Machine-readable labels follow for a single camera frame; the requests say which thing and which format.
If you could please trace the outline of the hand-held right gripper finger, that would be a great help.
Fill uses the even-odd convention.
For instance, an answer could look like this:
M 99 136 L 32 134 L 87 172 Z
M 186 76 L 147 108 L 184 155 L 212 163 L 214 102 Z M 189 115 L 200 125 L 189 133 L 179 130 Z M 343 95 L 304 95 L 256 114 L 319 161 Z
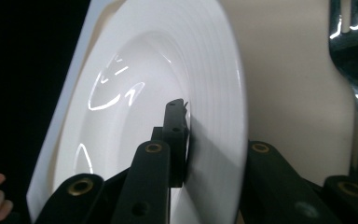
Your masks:
M 163 125 L 155 127 L 152 140 L 165 142 L 171 150 L 170 187 L 181 188 L 186 176 L 186 149 L 189 129 L 186 103 L 176 99 L 166 104 Z

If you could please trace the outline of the white deep plate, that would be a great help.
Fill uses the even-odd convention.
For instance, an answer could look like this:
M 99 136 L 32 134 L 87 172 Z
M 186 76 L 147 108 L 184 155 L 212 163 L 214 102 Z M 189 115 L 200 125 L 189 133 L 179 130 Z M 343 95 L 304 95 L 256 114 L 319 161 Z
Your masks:
M 219 0 L 126 0 L 104 27 L 77 80 L 58 142 L 53 181 L 111 177 L 186 103 L 185 184 L 172 224 L 234 224 L 247 135 L 244 75 Z

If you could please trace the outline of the beige tray with rabbit print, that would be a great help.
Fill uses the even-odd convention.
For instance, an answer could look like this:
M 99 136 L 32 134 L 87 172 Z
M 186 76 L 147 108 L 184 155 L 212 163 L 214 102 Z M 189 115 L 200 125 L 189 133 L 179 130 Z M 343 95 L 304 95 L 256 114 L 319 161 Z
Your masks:
M 241 57 L 246 140 L 272 144 L 311 181 L 345 175 L 354 105 L 328 55 L 328 0 L 219 2 Z

